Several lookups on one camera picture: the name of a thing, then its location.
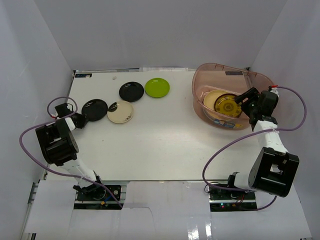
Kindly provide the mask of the pale orange plate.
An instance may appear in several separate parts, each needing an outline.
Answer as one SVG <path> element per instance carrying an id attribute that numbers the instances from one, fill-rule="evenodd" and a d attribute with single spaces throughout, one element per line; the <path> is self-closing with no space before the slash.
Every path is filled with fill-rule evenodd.
<path id="1" fill-rule="evenodd" d="M 231 92 L 227 92 L 224 90 L 212 90 L 210 91 L 203 99 L 203 105 L 207 108 L 209 108 L 210 110 L 216 112 L 214 110 L 214 103 L 216 101 L 216 99 L 223 94 L 232 94 Z"/>

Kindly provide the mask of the light blue plate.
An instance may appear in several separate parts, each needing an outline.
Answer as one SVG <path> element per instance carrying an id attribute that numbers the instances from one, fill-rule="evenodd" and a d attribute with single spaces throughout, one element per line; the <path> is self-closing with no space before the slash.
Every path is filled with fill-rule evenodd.
<path id="1" fill-rule="evenodd" d="M 206 109 L 203 110 L 204 114 L 213 122 L 229 122 L 229 123 L 235 123 L 241 121 L 240 117 L 231 117 L 223 114 L 218 114 L 217 112 L 211 112 Z"/>

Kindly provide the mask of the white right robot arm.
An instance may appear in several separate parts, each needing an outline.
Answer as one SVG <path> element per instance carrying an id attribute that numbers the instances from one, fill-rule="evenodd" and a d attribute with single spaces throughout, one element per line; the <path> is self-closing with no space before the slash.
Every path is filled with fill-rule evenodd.
<path id="1" fill-rule="evenodd" d="M 278 100 L 278 92 L 271 87 L 262 92 L 252 87 L 235 97 L 235 102 L 249 117 L 252 132 L 266 132 L 257 135 L 261 151 L 249 173 L 234 172 L 228 178 L 225 192 L 233 200 L 242 196 L 244 190 L 262 191 L 283 198 L 290 192 L 300 160 L 284 147 L 276 130 L 278 122 L 272 114 Z"/>

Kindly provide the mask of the cream plate with black patch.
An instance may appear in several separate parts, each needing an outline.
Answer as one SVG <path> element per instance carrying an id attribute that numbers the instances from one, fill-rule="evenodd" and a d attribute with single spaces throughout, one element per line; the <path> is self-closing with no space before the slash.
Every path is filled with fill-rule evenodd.
<path id="1" fill-rule="evenodd" d="M 108 119 L 115 124 L 124 124 L 134 116 L 133 105 L 124 100 L 112 103 L 107 110 Z"/>

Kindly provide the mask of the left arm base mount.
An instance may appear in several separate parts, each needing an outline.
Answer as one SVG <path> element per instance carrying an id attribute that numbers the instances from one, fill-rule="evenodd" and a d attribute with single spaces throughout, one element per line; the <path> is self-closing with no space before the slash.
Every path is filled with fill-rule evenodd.
<path id="1" fill-rule="evenodd" d="M 88 194 L 77 191 L 73 208 L 75 210 L 121 210 L 122 207 L 123 203 L 120 205 L 116 203 L 111 194 L 102 188 Z"/>

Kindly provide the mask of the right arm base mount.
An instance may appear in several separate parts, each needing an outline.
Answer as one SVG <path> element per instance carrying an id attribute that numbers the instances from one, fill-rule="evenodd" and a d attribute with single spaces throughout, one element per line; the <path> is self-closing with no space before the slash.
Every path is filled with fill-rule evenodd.
<path id="1" fill-rule="evenodd" d="M 254 192 L 229 191 L 206 185 L 204 192 L 208 194 L 210 211 L 243 212 L 258 209 Z"/>

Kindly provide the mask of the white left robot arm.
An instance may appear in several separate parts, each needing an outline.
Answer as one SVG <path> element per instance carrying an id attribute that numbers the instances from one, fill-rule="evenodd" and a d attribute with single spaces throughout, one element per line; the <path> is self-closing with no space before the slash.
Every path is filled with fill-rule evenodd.
<path id="1" fill-rule="evenodd" d="M 61 167 L 70 175 L 77 175 L 78 185 L 73 188 L 84 196 L 102 199 L 107 191 L 101 178 L 77 157 L 79 147 L 72 134 L 75 129 L 83 129 L 86 116 L 74 113 L 67 103 L 55 107 L 57 116 L 50 124 L 35 129 L 42 155 L 49 165 Z"/>

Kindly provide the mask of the yellow patterned brown-rimmed plate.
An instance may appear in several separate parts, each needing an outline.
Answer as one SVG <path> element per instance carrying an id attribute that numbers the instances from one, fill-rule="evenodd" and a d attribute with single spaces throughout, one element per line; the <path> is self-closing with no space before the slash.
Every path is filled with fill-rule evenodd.
<path id="1" fill-rule="evenodd" d="M 241 106 L 235 102 L 237 95 L 233 93 L 225 93 L 220 95 L 214 102 L 214 110 L 222 115 L 239 118 L 242 114 Z"/>

